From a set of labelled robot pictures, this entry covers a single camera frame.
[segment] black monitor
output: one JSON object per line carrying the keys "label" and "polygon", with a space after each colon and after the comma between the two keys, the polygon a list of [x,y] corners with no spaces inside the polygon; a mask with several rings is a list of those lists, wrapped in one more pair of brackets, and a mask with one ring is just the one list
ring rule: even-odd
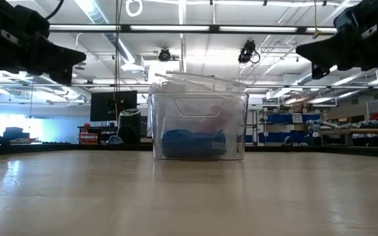
{"label": "black monitor", "polygon": [[137,91],[121,91],[114,94],[98,92],[91,95],[90,121],[116,121],[116,116],[124,109],[137,108]]}

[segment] blue fabric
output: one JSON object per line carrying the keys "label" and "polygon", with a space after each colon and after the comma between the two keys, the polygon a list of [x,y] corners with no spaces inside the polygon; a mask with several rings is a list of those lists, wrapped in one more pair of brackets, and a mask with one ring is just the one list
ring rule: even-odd
{"label": "blue fabric", "polygon": [[169,130],[161,138],[163,155],[168,158],[204,158],[226,153],[226,136],[223,131],[190,132]]}

